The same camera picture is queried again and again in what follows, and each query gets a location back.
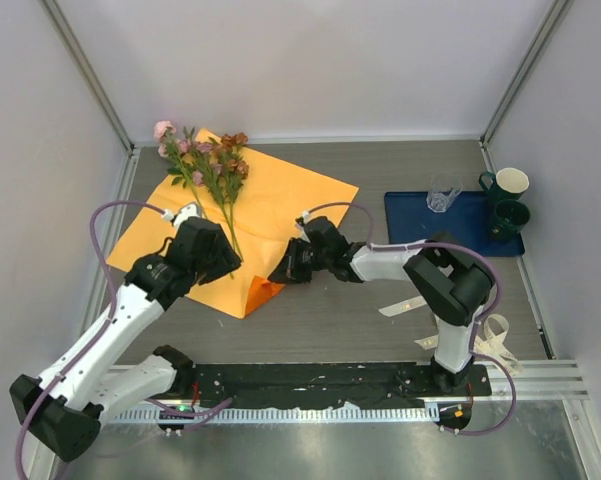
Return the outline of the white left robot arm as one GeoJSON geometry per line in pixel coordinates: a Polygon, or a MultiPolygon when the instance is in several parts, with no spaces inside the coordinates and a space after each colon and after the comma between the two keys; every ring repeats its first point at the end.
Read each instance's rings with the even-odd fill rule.
{"type": "Polygon", "coordinates": [[[130,370],[104,378],[178,298],[241,264],[221,225],[191,216],[175,226],[166,252],[135,261],[108,309],[60,359],[36,377],[20,375],[9,388],[21,425],[64,462],[85,453],[122,411],[164,393],[180,399],[192,389],[192,360],[169,345],[130,370]]]}

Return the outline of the orange fake flower stem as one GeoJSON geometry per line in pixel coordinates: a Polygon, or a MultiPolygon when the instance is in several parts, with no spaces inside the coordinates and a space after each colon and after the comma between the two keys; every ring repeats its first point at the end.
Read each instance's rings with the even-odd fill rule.
{"type": "Polygon", "coordinates": [[[224,134],[219,142],[214,143],[215,167],[230,227],[233,226],[234,204],[249,175],[250,167],[242,154],[248,140],[249,137],[244,132],[239,132],[234,135],[224,134]]]}

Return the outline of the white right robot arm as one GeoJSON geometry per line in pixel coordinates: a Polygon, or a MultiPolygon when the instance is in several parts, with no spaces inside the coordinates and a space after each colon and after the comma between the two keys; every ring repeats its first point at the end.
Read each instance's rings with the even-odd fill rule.
{"type": "Polygon", "coordinates": [[[411,282],[438,318],[438,340],[430,362],[433,386],[452,395],[468,381],[478,319],[496,286],[493,268],[447,233],[407,244],[350,242],[325,216],[298,221],[301,235],[289,240],[268,280],[303,284],[326,270],[349,283],[411,282]]]}

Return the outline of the orange wrapping paper sheet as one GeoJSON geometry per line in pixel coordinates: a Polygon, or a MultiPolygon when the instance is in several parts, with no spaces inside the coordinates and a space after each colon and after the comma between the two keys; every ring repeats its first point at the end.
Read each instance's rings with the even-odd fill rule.
{"type": "MultiPolygon", "coordinates": [[[[303,211],[332,202],[352,202],[358,187],[260,153],[243,150],[250,167],[246,185],[234,204],[234,229],[243,259],[232,276],[209,285],[194,287],[188,298],[235,318],[242,319],[277,295],[283,288],[266,280],[281,260],[288,240],[299,235],[294,219],[303,211]]],[[[168,175],[146,203],[177,212],[180,207],[200,200],[204,213],[229,234],[220,207],[206,189],[173,184],[168,175]]],[[[122,234],[108,257],[108,263],[128,272],[133,262],[158,249],[174,228],[150,209],[141,209],[122,234]]]]}

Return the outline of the pink fake flower stem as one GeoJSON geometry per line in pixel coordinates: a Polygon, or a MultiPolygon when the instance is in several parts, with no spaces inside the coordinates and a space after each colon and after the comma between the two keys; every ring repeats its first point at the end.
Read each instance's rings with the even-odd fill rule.
{"type": "Polygon", "coordinates": [[[209,193],[214,203],[219,207],[224,220],[229,228],[231,245],[237,252],[240,259],[243,259],[241,247],[239,245],[235,232],[234,220],[233,226],[228,224],[225,205],[223,204],[223,195],[220,181],[218,179],[218,171],[215,167],[215,158],[213,156],[214,143],[219,140],[209,137],[207,140],[196,141],[194,139],[194,129],[188,129],[192,133],[193,147],[189,155],[192,157],[194,166],[193,178],[197,187],[204,187],[209,193]]]}
{"type": "Polygon", "coordinates": [[[195,185],[193,178],[193,163],[185,159],[193,147],[192,133],[186,127],[179,132],[171,121],[162,120],[154,125],[153,137],[158,142],[159,155],[171,164],[168,172],[174,177],[172,184],[189,189],[201,208],[202,216],[206,218],[207,215],[199,197],[199,188],[195,185]]]}

